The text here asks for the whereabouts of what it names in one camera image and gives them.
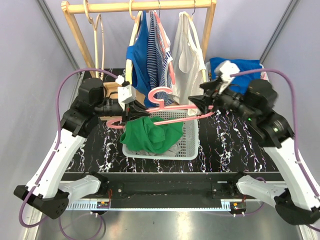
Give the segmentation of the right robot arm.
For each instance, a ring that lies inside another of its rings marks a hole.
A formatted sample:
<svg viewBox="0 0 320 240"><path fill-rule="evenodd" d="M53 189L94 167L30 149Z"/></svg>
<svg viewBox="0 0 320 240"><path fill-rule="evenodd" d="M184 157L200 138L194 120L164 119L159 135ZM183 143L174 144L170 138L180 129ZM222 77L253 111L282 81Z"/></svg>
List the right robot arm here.
<svg viewBox="0 0 320 240"><path fill-rule="evenodd" d="M276 164L286 187L259 181L247 173L238 172L227 181L227 192L232 198L241 195L254 197L275 208L278 215L291 225L311 225L320 219L320 203L301 172L302 163L295 154L294 131L288 121L273 110L278 97L272 84L254 79L245 94L229 88L222 89L220 79L202 83L202 95L189 100L203 114L225 109L247 121L250 135Z"/></svg>

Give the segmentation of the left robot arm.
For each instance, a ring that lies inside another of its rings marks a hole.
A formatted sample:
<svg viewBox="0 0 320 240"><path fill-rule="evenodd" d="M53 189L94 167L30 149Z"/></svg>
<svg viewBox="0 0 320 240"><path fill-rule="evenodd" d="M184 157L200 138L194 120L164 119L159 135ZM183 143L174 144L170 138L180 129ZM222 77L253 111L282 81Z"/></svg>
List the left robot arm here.
<svg viewBox="0 0 320 240"><path fill-rule="evenodd" d="M26 185L18 185L13 194L23 201L19 215L29 205L55 220L69 204L94 195L109 193L108 178L97 172L71 183L61 183L74 154L98 126L101 117L119 117L130 121L148 116L147 108L136 100L136 90L121 75L115 79L116 99L112 99L103 81L87 78L78 88L70 108L57 117L58 130L53 144L37 172Z"/></svg>

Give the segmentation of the beige wooden hanger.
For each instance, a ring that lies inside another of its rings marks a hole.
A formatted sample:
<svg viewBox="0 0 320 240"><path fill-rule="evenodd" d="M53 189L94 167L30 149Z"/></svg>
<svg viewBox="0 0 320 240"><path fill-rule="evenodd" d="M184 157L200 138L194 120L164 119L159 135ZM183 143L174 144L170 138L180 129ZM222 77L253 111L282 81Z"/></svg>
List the beige wooden hanger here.
<svg viewBox="0 0 320 240"><path fill-rule="evenodd" d="M101 57L101 70L104 69L105 66L105 34L104 34L104 25L102 21L102 16L99 13L96 16L95 21L93 18L89 15L89 2L88 0L83 0L83 7L84 7L84 13L86 15L86 18L88 22L92 25L93 28L93 36L94 36L94 54L95 54L95 68L97 69L99 64L99 48L98 48L98 24L100 24L100 30L101 30L101 47L102 47L102 57Z"/></svg>

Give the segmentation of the green tank top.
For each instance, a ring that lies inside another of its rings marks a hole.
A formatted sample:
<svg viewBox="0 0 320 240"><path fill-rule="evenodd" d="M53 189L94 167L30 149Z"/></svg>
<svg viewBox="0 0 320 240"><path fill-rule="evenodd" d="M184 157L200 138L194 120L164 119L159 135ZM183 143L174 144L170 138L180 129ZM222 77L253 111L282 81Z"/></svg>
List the green tank top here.
<svg viewBox="0 0 320 240"><path fill-rule="evenodd" d="M127 122L120 143L130 151L163 154L184 135L182 122L155 124L163 121L159 116L144 116Z"/></svg>

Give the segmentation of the pink plastic hanger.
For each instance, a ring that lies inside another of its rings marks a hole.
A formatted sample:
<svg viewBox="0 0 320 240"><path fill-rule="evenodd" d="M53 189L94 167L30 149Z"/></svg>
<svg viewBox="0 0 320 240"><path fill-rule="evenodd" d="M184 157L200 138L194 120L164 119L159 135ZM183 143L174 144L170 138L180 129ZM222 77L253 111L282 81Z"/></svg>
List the pink plastic hanger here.
<svg viewBox="0 0 320 240"><path fill-rule="evenodd" d="M189 110L189 109L197 109L197 107L194 104L190 105L170 105L170 106L165 106L165 102L163 99L157 99L154 97L154 95L158 92L165 92L167 94L171 94L172 90L168 87L156 87L155 89L151 90L148 93L148 99L155 104L158 104L159 107L154 107L154 108L149 108L146 110L146 112L149 112L150 114L152 113L158 113L158 112L170 112L173 113L174 111L177 110ZM179 122L187 122L187 121L193 121L193 120L198 120L198 119L204 119L207 117L212 116L214 113L212 112L213 106L209 106L210 112L206 114L201 114L201 115L193 115L193 116L187 116L184 118L177 118L177 119L172 119L172 120L164 120L164 121L159 121L155 122L154 124L159 126L159 125L165 125L165 124L174 124L174 123L179 123ZM113 129L124 129L125 127L123 125L114 125L114 123L119 122L120 118L116 118L114 120L108 120L106 125L109 128Z"/></svg>

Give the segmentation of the grey tank top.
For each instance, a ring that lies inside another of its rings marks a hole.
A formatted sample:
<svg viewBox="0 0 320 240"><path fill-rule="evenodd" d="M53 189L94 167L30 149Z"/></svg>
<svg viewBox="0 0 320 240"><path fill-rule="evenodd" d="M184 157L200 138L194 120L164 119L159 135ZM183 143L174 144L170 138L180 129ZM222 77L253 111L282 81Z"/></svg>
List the grey tank top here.
<svg viewBox="0 0 320 240"><path fill-rule="evenodd" d="M148 152L145 150L137 151L137 155L144 155L144 156L165 156L165 157L175 157L181 150L180 144L175 143L173 146L171 146L167 151L163 153L153 153Z"/></svg>

